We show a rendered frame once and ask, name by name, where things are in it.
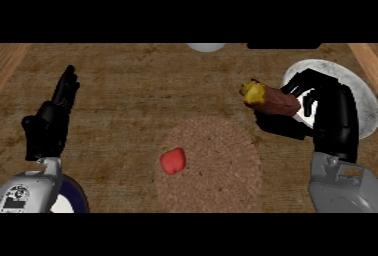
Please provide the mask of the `white marbled bowl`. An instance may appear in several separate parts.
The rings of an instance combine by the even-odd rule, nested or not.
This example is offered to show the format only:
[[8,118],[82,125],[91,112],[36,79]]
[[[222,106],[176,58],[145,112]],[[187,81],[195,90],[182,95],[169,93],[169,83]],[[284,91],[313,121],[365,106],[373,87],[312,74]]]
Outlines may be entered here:
[[285,86],[294,75],[306,69],[339,79],[352,89],[359,117],[359,139],[368,138],[378,129],[378,98],[362,78],[340,64],[322,59],[305,59],[285,71],[281,86]]

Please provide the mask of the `red bell pepper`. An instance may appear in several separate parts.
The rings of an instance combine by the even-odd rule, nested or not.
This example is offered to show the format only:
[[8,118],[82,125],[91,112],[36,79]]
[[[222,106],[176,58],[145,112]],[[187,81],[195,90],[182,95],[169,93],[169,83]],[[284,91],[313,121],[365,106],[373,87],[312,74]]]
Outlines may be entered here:
[[170,149],[164,148],[166,152],[160,157],[160,164],[164,172],[169,175],[175,175],[187,167],[187,154],[182,148]]

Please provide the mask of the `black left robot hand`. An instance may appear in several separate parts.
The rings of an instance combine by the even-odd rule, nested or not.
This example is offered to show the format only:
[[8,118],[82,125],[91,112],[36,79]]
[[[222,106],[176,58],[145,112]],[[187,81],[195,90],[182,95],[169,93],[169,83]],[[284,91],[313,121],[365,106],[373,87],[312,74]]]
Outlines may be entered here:
[[27,138],[27,161],[60,157],[68,136],[70,115],[80,88],[76,68],[70,65],[60,78],[52,99],[45,101],[37,113],[23,118]]

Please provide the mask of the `dark blue rimmed plate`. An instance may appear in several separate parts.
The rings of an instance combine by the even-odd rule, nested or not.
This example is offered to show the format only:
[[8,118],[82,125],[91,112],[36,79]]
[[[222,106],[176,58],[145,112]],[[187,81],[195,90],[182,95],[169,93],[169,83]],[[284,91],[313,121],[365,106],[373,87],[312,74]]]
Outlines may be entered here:
[[79,182],[64,176],[57,202],[51,208],[52,213],[89,213],[89,201]]

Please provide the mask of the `white round object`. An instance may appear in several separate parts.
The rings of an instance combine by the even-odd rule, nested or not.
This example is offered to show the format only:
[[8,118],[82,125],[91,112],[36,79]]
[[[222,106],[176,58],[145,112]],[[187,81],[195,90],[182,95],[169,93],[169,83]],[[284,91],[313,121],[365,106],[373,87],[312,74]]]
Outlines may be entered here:
[[198,52],[210,53],[219,51],[225,47],[225,43],[188,43],[188,46]]

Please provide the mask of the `brown sweet potato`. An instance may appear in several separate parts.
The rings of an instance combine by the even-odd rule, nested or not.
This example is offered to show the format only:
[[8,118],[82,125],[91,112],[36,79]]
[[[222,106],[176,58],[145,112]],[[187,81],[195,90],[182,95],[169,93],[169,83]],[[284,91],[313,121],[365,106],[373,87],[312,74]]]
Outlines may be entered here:
[[244,104],[263,114],[293,117],[302,108],[293,94],[285,94],[257,80],[243,84],[240,93]]

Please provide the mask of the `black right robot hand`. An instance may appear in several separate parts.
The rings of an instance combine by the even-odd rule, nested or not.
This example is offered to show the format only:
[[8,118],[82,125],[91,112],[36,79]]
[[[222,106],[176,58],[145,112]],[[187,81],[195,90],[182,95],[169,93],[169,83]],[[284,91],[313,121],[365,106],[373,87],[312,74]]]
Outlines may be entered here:
[[303,140],[313,138],[315,151],[355,163],[359,146],[359,118],[352,90],[339,79],[308,68],[291,78],[281,92],[303,97],[305,116],[315,115],[313,127],[284,114],[256,110],[260,129],[277,135]]

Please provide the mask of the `brown woven oval placemat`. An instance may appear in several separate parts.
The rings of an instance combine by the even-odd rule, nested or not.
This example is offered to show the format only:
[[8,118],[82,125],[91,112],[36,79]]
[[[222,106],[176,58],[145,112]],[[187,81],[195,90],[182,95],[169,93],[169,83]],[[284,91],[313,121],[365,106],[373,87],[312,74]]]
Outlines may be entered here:
[[155,162],[158,200],[167,212],[254,212],[263,186],[260,155],[232,121],[201,116],[167,133],[163,147],[182,148],[187,167],[175,175]]

